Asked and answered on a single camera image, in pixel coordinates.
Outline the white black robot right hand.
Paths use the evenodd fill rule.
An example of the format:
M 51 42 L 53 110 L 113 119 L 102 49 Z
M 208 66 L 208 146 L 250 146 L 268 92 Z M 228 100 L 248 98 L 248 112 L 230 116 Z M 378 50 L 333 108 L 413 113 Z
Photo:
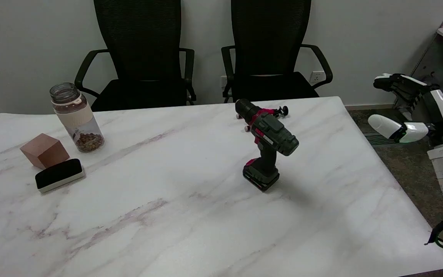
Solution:
M 392 92 L 406 100 L 411 110 L 423 109 L 426 122 L 405 121 L 398 123 L 382 115 L 373 114 L 368 124 L 383 137 L 397 143 L 411 143 L 429 138 L 433 147 L 443 145 L 443 92 L 436 84 L 426 84 L 401 73 L 383 73 L 374 79 L 376 89 Z

